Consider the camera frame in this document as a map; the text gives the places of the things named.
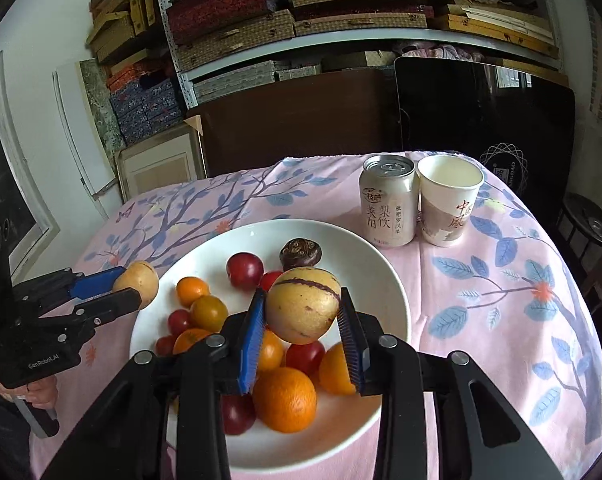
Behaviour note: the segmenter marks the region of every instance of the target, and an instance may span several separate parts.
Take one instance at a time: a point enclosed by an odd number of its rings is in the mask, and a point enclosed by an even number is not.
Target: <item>black stool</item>
[[[602,209],[585,196],[577,195],[577,193],[567,193],[562,203],[561,214],[556,222],[557,227],[559,227],[564,216],[567,216],[572,223],[568,245],[570,245],[570,240],[572,240],[572,236],[577,230],[587,240],[584,250],[579,256],[579,263],[581,263],[591,243],[602,247]]]

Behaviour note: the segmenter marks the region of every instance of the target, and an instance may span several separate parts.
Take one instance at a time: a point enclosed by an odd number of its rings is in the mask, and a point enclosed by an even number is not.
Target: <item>metal screw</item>
[[[146,365],[152,360],[152,352],[142,350],[134,355],[134,362],[138,365]]]
[[[465,366],[470,362],[470,357],[465,352],[452,352],[452,362],[456,365]]]
[[[379,344],[383,348],[394,348],[397,345],[396,337],[393,335],[383,334],[379,338]]]
[[[212,334],[206,337],[206,345],[210,348],[219,348],[225,343],[225,337],[221,334]]]

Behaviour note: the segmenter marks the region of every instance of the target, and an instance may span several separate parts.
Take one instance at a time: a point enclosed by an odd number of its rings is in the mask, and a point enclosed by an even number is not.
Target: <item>beverage can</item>
[[[379,247],[400,247],[414,238],[419,178],[401,155],[374,155],[359,178],[364,238]]]

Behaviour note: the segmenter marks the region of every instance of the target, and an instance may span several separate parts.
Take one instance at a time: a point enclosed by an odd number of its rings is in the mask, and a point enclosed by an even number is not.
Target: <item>dark sleeve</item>
[[[0,396],[0,480],[33,480],[30,427],[14,404]]]

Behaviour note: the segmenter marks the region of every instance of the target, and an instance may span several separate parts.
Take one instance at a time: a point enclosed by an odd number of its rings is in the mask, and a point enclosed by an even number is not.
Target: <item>orange fruit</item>
[[[258,418],[271,430],[296,433],[315,420],[315,386],[295,368],[274,368],[260,374],[252,400]]]
[[[211,332],[207,330],[203,330],[202,328],[189,328],[184,333],[182,333],[177,340],[174,342],[174,349],[172,349],[173,354],[180,354],[187,350],[190,350],[190,347],[201,341],[201,339],[209,336]]]
[[[281,339],[274,332],[266,330],[263,333],[263,343],[261,343],[261,353],[257,364],[258,372],[267,372],[281,366],[285,350]]]
[[[323,356],[319,365],[319,384],[333,395],[352,395],[357,392],[350,382],[342,343],[334,345]]]
[[[216,296],[201,296],[190,307],[192,324],[210,332],[219,332],[226,317],[227,307]]]
[[[190,305],[198,300],[201,296],[207,296],[210,293],[210,288],[207,283],[201,278],[187,276],[181,278],[177,283],[177,297],[179,303],[185,308],[190,308]]]

